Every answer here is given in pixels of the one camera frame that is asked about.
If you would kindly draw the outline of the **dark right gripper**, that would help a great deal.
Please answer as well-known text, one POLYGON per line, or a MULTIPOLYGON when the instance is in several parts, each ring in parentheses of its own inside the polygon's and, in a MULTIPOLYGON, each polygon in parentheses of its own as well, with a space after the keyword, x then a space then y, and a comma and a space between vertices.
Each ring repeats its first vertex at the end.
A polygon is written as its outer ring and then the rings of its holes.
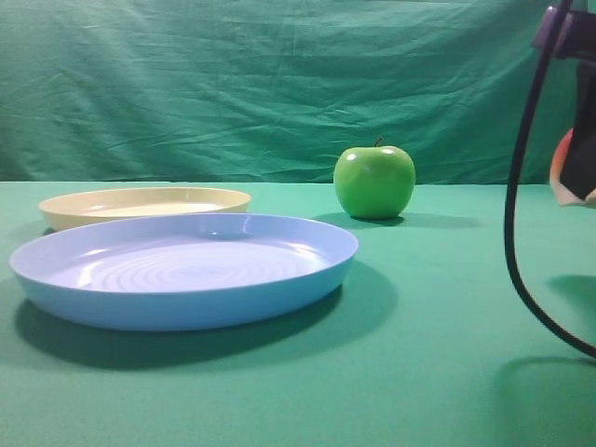
MULTIPOLYGON (((547 7, 532 47, 543 49, 559 8, 547 7)), ((570 9, 556 34, 554 59, 585 60, 576 71, 576 116, 568 152, 562 164, 561 183, 578 199, 595 191, 595 13, 570 9)))

